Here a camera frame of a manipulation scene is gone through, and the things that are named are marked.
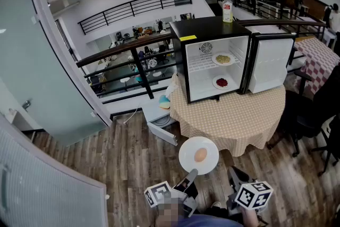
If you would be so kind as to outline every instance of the black fridge top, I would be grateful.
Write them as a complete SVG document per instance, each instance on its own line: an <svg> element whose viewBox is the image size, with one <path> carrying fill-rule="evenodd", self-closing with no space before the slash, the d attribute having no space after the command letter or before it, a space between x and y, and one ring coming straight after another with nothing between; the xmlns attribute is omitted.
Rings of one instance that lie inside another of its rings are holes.
<svg viewBox="0 0 340 227"><path fill-rule="evenodd" d="M178 39L193 36L196 38L183 40L183 44L197 43L201 41L223 39L237 36L247 36L251 31L237 22L225 23L222 16L203 17L171 22L170 27Z"/></svg>

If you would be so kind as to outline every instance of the yellow sticker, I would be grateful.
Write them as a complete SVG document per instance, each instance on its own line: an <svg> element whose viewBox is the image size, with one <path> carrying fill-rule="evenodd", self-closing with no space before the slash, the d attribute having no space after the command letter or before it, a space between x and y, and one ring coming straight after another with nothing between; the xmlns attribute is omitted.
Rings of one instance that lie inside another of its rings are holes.
<svg viewBox="0 0 340 227"><path fill-rule="evenodd" d="M191 39L197 39L196 35L190 35L190 36L185 36L185 37L180 38L181 41L187 41Z"/></svg>

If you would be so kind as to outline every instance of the plate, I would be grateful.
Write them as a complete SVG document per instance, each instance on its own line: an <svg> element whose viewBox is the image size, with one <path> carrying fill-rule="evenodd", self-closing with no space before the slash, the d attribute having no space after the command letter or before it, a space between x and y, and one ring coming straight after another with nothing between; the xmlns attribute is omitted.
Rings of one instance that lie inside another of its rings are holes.
<svg viewBox="0 0 340 227"><path fill-rule="evenodd" d="M216 60L216 57L217 57L218 55L228 56L228 57L230 58L230 62L228 62L228 63L219 63L219 62ZM215 64L217 64L217 65L231 65L231 64L233 64L233 63L235 62L235 57L234 57L232 54L230 54L230 53L219 52L219 53L216 53L216 54L213 55L212 61L213 61Z"/></svg>
<svg viewBox="0 0 340 227"><path fill-rule="evenodd" d="M196 162L194 157L197 150L205 148L207 156L202 162ZM202 136L189 138L180 148L179 159L181 166L190 172L198 170L198 175L207 174L212 171L218 163L218 149L214 142Z"/></svg>
<svg viewBox="0 0 340 227"><path fill-rule="evenodd" d="M216 81L217 81L218 79L225 79L225 80L228 82L228 85L225 86L225 87L222 87L222 86L217 85ZM228 90L228 89L230 89L230 79L229 79L228 76L220 75L220 76L214 77L214 78L212 79L212 85L213 85L215 88L219 89L219 90Z"/></svg>

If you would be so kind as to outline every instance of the checkered tablecloth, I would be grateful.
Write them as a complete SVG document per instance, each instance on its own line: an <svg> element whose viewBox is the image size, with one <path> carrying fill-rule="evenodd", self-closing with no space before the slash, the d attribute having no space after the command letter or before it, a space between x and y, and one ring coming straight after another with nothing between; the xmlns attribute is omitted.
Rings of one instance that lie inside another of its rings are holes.
<svg viewBox="0 0 340 227"><path fill-rule="evenodd" d="M176 75L172 80L180 85ZM273 136L285 107L285 88L246 95L232 92L221 95L219 102L206 99L187 104L179 87L170 100L170 116L180 122L182 135L207 137L218 150L241 156L247 145L263 149Z"/></svg>
<svg viewBox="0 0 340 227"><path fill-rule="evenodd" d="M307 58L301 71L312 77L311 81L306 82L305 88L315 95L340 62L340 57L317 38L297 42L295 48Z"/></svg>

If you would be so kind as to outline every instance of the sneaker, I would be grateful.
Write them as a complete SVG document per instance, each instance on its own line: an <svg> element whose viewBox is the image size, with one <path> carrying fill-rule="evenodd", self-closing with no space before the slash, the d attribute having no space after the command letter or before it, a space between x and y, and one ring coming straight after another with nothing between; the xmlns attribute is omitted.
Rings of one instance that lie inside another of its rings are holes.
<svg viewBox="0 0 340 227"><path fill-rule="evenodd" d="M216 202L214 202L214 203L212 204L211 208L213 208L213 207L221 208L222 205L221 205L221 203L220 203L219 201L216 201Z"/></svg>

